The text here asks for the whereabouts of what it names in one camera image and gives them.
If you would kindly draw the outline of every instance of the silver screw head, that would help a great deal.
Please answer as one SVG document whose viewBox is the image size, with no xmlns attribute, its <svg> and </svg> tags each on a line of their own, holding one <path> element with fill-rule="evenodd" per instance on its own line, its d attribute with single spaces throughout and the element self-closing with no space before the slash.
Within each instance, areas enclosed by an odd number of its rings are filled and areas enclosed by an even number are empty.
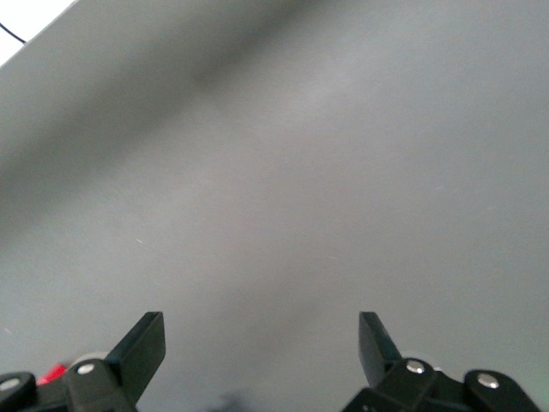
<svg viewBox="0 0 549 412">
<path fill-rule="evenodd" d="M 412 373 L 421 374 L 425 372 L 425 367 L 423 363 L 418 362 L 417 360 L 409 360 L 406 364 L 406 369 Z"/>
<path fill-rule="evenodd" d="M 497 389 L 499 387 L 498 380 L 488 373 L 479 373 L 477 380 L 486 388 Z"/>
<path fill-rule="evenodd" d="M 79 375 L 85 375 L 87 373 L 92 372 L 94 368 L 95 368 L 94 364 L 87 363 L 86 365 L 82 365 L 81 367 L 78 367 L 76 371 L 78 372 Z"/>
<path fill-rule="evenodd" d="M 18 378 L 12 378 L 12 379 L 8 379 L 8 380 L 4 380 L 0 384 L 0 391 L 8 391 L 10 389 L 15 388 L 20 383 L 21 383 L 21 381 Z"/>
</svg>

